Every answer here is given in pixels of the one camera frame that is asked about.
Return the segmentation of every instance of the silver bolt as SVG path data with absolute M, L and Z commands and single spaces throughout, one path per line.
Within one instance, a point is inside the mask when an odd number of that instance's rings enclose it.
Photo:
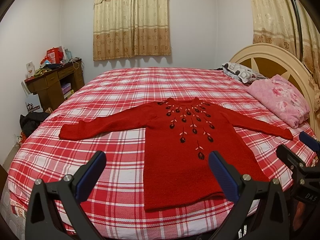
M 42 179 L 36 179 L 35 184 L 40 185 L 42 183 Z
M 280 184 L 280 181 L 279 181 L 279 179 L 274 178 L 274 179 L 272 180 L 272 183 L 275 184 L 275 185 L 279 185 L 279 184 Z
M 244 174 L 242 176 L 242 179 L 244 179 L 245 181 L 250 181 L 251 180 L 251 176 L 249 174 Z
M 63 180 L 64 180 L 64 181 L 70 181 L 70 180 L 72 180 L 72 175 L 69 175 L 69 174 L 68 174 L 68 175 L 64 176 L 64 177 L 63 177 Z

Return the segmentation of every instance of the floral curtain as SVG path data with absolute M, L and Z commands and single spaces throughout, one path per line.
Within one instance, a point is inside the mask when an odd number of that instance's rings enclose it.
M 297 1 L 301 28 L 302 28 L 302 44 L 303 44 L 303 60 L 302 63 L 313 74 L 311 83 L 315 87 L 315 107 L 316 114 L 320 120 L 320 34 L 313 23 L 303 5 Z
M 297 19 L 291 0 L 251 0 L 253 43 L 271 43 L 300 58 Z
M 168 0 L 95 0 L 93 60 L 171 55 Z

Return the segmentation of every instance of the headboard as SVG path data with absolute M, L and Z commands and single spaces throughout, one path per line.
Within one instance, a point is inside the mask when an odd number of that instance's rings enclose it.
M 310 73 L 291 53 L 278 46 L 258 43 L 239 51 L 230 62 L 238 63 L 271 78 L 281 75 L 292 83 L 305 97 L 309 106 L 309 124 L 316 136 L 320 136 L 320 123 L 315 115 L 315 91 L 310 83 Z

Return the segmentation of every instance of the red and white plaid fabric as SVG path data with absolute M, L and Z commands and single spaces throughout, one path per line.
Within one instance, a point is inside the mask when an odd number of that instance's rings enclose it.
M 199 97 L 289 128 L 246 93 L 243 84 L 222 71 L 155 67 L 112 70 L 89 82 L 63 103 L 23 144 L 9 171 L 12 200 L 27 207 L 37 178 L 52 182 L 65 174 L 74 174 L 100 150 L 107 155 L 107 165 L 82 207 L 103 236 L 131 240 L 172 239 L 219 227 L 233 205 L 226 200 L 206 200 L 190 206 L 145 213 L 142 180 L 144 129 L 102 134 L 83 141 L 58 138 L 63 124 L 89 121 L 168 97 L 179 100 Z M 279 178 L 283 189 L 290 186 L 291 172 L 277 159 L 276 147 L 284 143 L 310 164 L 315 154 L 299 141 L 298 135 L 303 130 L 314 136 L 307 123 L 291 129 L 293 141 L 236 128 L 254 152 L 264 173 L 270 179 Z M 60 203 L 58 209 L 63 221 L 70 225 Z

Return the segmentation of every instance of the sweater's left sleeve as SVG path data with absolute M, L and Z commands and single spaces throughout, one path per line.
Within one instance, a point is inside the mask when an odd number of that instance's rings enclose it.
M 156 118 L 153 103 L 130 108 L 117 114 L 98 117 L 90 122 L 82 120 L 77 124 L 62 126 L 59 138 L 64 140 L 83 140 L 104 132 L 117 132 L 146 127 Z
M 266 122 L 247 117 L 231 109 L 217 106 L 219 111 L 229 120 L 234 127 L 244 128 L 251 131 L 262 132 L 268 135 L 279 136 L 283 139 L 293 140 L 292 133 L 289 129 L 282 129 Z

